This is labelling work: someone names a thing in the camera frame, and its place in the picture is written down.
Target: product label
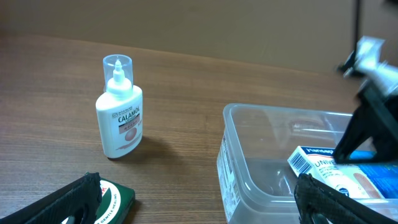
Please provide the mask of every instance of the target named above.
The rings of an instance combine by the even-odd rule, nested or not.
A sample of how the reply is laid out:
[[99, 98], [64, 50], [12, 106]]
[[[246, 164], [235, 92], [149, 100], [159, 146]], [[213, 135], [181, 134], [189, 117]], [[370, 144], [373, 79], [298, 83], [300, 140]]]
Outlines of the product label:
[[221, 195], [223, 196], [225, 215], [229, 222], [241, 199], [239, 196], [238, 185], [235, 180], [235, 174], [231, 165], [231, 158], [229, 156], [228, 144], [225, 136], [223, 136], [220, 153], [218, 153], [217, 157], [217, 170], [218, 178], [220, 180]]
[[112, 113], [110, 123], [114, 150], [135, 147], [142, 135], [142, 101]]
[[288, 158], [296, 175], [312, 174], [351, 198], [384, 198], [363, 170], [356, 165], [337, 165], [332, 148], [299, 146]]

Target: wooden table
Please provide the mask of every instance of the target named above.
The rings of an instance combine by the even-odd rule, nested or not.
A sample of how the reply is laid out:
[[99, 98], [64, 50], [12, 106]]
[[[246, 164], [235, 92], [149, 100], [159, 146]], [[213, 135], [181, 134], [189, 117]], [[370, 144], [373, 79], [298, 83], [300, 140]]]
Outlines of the wooden table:
[[[144, 92], [144, 138], [115, 161], [103, 154], [95, 112], [109, 54], [133, 58], [134, 84]], [[3, 34], [0, 217], [89, 171], [136, 191], [139, 202], [126, 223], [225, 223], [216, 171], [223, 108], [252, 103], [352, 112], [358, 87], [332, 73]]]

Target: plastic storage bin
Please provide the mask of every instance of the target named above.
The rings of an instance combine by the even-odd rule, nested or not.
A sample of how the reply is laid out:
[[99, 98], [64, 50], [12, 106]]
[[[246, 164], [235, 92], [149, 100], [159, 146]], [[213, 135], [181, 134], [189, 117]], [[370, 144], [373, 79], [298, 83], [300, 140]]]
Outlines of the plastic storage bin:
[[[351, 115], [240, 104], [223, 114], [217, 169], [228, 223], [299, 223], [297, 177], [287, 158], [297, 146], [335, 147]], [[397, 199], [358, 201], [398, 219]]]

